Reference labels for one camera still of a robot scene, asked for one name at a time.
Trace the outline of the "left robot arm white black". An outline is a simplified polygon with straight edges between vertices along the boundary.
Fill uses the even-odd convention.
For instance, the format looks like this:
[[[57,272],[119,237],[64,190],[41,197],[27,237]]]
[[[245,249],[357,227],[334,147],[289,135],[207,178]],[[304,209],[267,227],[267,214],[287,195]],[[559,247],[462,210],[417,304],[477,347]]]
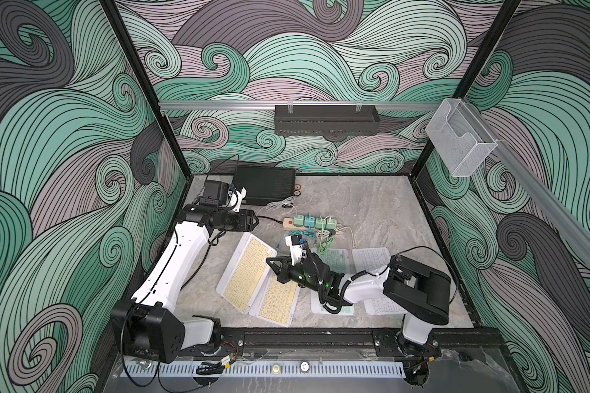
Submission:
[[[221,345],[218,319],[175,315],[180,291],[199,252],[214,231],[219,234],[252,232],[259,224],[251,209],[188,205],[176,218],[173,234],[149,277],[126,301],[118,301],[110,314],[121,356],[170,364],[193,347],[212,350]]]

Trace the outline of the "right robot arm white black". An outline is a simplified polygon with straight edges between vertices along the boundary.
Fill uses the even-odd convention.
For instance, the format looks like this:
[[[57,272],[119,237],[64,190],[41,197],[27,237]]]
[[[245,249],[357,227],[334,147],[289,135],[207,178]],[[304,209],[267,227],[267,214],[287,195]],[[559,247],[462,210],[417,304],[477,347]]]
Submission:
[[[393,255],[381,270],[351,276],[334,272],[312,252],[299,261],[277,256],[265,262],[279,283],[293,282],[316,292],[322,308],[331,314],[362,301],[392,301],[405,314],[403,338],[416,345],[425,345],[434,327],[449,323],[450,277],[401,254]]]

